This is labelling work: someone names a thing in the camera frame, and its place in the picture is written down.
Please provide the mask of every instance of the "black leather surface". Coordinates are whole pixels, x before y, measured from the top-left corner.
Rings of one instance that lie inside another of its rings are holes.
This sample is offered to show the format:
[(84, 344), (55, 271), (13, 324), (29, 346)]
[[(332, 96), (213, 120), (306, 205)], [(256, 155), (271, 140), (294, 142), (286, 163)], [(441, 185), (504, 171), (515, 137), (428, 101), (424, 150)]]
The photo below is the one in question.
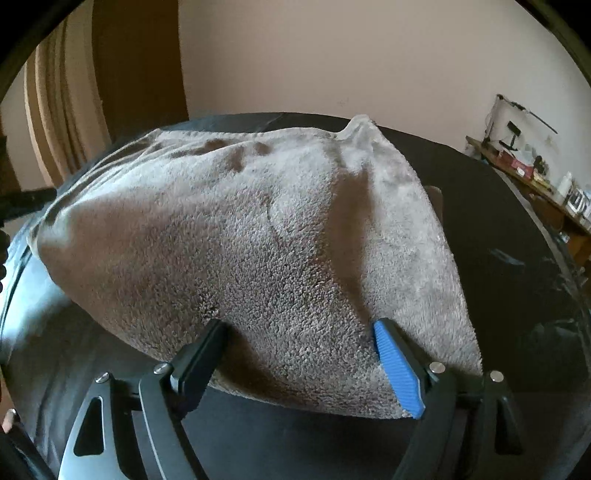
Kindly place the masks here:
[[(347, 120), (294, 113), (215, 116), (178, 129), (342, 129)], [(486, 369), (505, 373), (522, 406), (540, 468), (564, 478), (588, 445), (589, 311), (540, 231), (490, 168), (457, 151), (389, 129), (423, 184), (444, 196), (444, 230), (460, 273)], [(0, 361), (23, 423), (57, 471), (77, 408), (104, 370), (137, 374), (153, 361), (105, 332), (31, 258), (11, 245)], [(390, 478), (412, 420), (321, 414), (208, 390), (184, 421), (212, 479)], [(147, 438), (140, 436), (142, 448)], [(553, 457), (562, 445), (560, 459)], [(148, 470), (154, 475), (153, 461)]]

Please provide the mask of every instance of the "towel fold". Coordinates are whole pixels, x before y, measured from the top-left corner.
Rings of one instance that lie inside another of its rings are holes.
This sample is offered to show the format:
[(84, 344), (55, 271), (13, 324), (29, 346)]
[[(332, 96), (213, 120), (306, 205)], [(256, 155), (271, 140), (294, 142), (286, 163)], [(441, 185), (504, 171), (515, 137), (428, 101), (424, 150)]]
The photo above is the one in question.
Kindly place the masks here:
[(364, 115), (338, 133), (155, 130), (60, 196), (30, 245), (73, 301), (156, 359), (228, 322), (212, 385), (233, 394), (408, 416), (374, 350), (380, 317), (433, 360), (482, 372), (427, 194)]

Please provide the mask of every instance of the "box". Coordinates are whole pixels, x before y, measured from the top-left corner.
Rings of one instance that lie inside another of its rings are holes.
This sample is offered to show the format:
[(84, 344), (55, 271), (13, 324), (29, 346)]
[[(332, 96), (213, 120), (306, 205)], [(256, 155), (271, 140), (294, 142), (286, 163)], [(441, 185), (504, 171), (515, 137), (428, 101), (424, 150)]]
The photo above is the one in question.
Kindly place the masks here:
[(503, 165), (513, 168), (520, 177), (531, 180), (531, 178), (534, 176), (534, 166), (527, 166), (523, 164), (507, 150), (503, 150), (501, 153), (499, 153), (498, 158)]
[(511, 167), (515, 169), (517, 175), (519, 175), (520, 177), (524, 177), (528, 180), (531, 180), (531, 178), (534, 176), (534, 166), (531, 165), (528, 167), (516, 158), (513, 158), (513, 162), (511, 162)]

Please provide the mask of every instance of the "wall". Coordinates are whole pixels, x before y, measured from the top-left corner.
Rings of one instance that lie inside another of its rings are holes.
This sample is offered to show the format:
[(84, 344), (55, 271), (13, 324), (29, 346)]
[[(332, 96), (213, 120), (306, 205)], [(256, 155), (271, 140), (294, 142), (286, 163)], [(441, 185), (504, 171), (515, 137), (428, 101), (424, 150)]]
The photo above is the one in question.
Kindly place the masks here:
[[(33, 150), (25, 111), (24, 69), (18, 73), (0, 103), (2, 129), (7, 137), (7, 152), (21, 190), (46, 187)], [(4, 230), (14, 236), (27, 217), (7, 222)]]
[(558, 130), (516, 116), (551, 178), (591, 183), (591, 88), (514, 0), (180, 0), (179, 19), (192, 118), (367, 113), (463, 151), (503, 93)]

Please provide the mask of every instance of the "metal screw head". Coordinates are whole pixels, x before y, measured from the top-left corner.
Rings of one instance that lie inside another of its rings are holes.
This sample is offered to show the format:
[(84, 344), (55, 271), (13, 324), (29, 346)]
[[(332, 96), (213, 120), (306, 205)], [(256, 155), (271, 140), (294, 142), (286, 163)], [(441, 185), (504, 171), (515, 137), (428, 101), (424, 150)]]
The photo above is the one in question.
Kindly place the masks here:
[(429, 370), (434, 374), (442, 374), (445, 371), (445, 365), (441, 362), (431, 362), (429, 364)]
[(156, 375), (167, 374), (173, 369), (173, 366), (168, 362), (162, 362), (154, 367), (154, 373)]
[(105, 372), (102, 375), (99, 375), (98, 377), (96, 377), (95, 382), (105, 383), (110, 377), (111, 377), (111, 375), (109, 374), (109, 372)]
[(492, 370), (489, 375), (491, 376), (491, 380), (495, 383), (501, 383), (505, 379), (505, 376), (498, 370)]

